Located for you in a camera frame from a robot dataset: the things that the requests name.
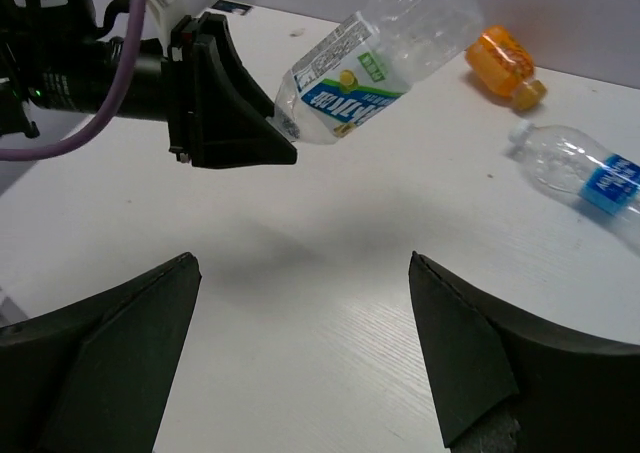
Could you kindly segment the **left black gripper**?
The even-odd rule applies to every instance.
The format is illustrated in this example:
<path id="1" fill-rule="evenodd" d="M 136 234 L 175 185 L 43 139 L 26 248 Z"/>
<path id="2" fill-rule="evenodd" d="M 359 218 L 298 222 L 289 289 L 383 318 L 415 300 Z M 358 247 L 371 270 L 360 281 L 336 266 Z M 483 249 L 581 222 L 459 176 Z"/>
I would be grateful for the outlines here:
<path id="1" fill-rule="evenodd" d="M 36 138 L 31 107 L 94 114 L 106 99 L 124 40 L 112 35 L 131 0 L 101 22 L 93 0 L 1 0 L 1 132 Z M 169 152 L 196 168 L 293 165 L 297 150 L 268 119 L 274 103 L 231 39 L 227 17 L 186 16 L 167 48 Z"/>

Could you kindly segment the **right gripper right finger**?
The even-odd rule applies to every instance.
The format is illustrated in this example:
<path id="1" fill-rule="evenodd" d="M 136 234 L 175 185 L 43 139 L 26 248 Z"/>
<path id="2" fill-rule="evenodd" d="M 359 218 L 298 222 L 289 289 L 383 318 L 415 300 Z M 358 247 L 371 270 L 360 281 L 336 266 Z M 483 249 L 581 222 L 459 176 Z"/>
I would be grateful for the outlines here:
<path id="1" fill-rule="evenodd" d="M 535 316 L 421 254 L 409 286 L 448 450 L 638 450 L 636 345 Z"/>

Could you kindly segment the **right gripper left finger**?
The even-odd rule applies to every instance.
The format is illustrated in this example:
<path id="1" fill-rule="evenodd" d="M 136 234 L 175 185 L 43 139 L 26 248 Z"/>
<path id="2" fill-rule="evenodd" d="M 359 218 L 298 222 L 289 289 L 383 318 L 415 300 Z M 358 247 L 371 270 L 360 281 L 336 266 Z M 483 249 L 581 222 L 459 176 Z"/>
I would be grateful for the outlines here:
<path id="1" fill-rule="evenodd" d="M 200 283 L 184 253 L 2 327 L 2 451 L 153 451 Z"/>

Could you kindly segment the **clear bottle green blue label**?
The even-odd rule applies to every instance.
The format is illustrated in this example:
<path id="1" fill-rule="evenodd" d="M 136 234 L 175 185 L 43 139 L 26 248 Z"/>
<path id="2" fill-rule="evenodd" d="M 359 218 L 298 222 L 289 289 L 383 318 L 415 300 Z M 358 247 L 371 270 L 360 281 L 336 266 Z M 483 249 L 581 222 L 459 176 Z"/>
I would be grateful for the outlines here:
<path id="1" fill-rule="evenodd" d="M 291 142 L 333 144 L 464 51 L 477 0 L 369 0 L 284 75 L 270 124 Z"/>

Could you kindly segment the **orange plastic bottle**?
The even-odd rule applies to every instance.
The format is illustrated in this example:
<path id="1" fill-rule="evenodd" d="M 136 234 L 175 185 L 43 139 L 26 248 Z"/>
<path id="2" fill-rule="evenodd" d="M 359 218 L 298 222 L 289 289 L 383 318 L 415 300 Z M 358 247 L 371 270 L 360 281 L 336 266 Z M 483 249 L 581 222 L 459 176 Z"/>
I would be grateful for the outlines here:
<path id="1" fill-rule="evenodd" d="M 488 90 L 516 111 L 537 107 L 547 94 L 528 51 L 501 25 L 484 30 L 465 51 L 465 60 Z"/>

